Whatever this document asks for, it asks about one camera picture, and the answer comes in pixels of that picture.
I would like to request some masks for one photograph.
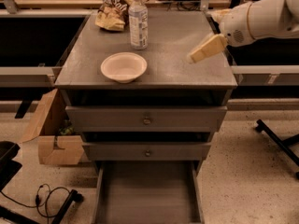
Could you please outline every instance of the speckled beige floor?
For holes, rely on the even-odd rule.
[[[31,114],[14,119],[0,113],[0,140],[18,142]],[[299,111],[229,111],[221,130],[214,136],[208,158],[197,177],[205,222],[298,223],[299,171],[265,134],[254,130],[262,119],[281,138],[299,133]],[[48,183],[52,189],[76,189],[83,203],[73,203],[62,223],[91,223],[96,192],[96,173],[89,163],[76,167],[45,166],[38,163],[36,140],[20,144],[14,159],[23,167],[3,192],[19,202],[34,205],[36,191]],[[50,200],[50,212],[65,198],[58,191]],[[0,204],[39,223],[47,223],[36,209],[12,203],[0,195]]]

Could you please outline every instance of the drawer handle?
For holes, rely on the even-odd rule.
[[[143,124],[150,125],[151,124],[151,119],[150,118],[144,118],[143,119]]]
[[[151,152],[150,152],[149,150],[147,150],[147,151],[145,152],[145,155],[146,155],[146,157],[150,157]]]

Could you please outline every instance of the cardboard box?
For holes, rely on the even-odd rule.
[[[83,141],[79,135],[57,136],[65,119],[65,102],[59,90],[44,94],[20,141],[37,138],[41,164],[76,165],[84,160]]]

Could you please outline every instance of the plastic bottle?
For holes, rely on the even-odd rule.
[[[148,9],[142,0],[134,0],[129,7],[131,46],[145,49],[148,46]]]

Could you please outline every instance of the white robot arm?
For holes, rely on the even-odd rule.
[[[240,47],[267,37],[299,38],[299,0],[261,0],[211,14],[221,33],[196,47],[190,63],[224,51],[227,45]]]

